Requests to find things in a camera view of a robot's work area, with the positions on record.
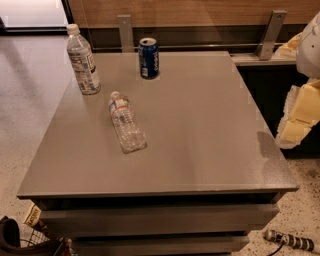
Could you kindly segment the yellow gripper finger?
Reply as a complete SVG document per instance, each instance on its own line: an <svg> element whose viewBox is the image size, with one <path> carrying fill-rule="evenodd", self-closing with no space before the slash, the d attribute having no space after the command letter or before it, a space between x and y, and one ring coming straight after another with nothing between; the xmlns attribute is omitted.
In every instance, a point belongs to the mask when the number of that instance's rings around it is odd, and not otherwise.
<svg viewBox="0 0 320 256"><path fill-rule="evenodd" d="M320 121L320 80L309 79L301 87L289 90L280 120L276 144L281 149L292 149L301 144Z"/></svg>

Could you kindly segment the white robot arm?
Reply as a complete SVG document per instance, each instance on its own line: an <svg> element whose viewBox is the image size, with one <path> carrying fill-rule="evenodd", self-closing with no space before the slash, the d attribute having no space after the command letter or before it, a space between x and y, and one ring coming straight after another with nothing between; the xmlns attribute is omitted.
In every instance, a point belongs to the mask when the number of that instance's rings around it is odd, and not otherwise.
<svg viewBox="0 0 320 256"><path fill-rule="evenodd" d="M301 144L320 121L320 12L304 30L276 51L296 56L297 71L308 78L301 87L292 86L286 96L276 144L292 149Z"/></svg>

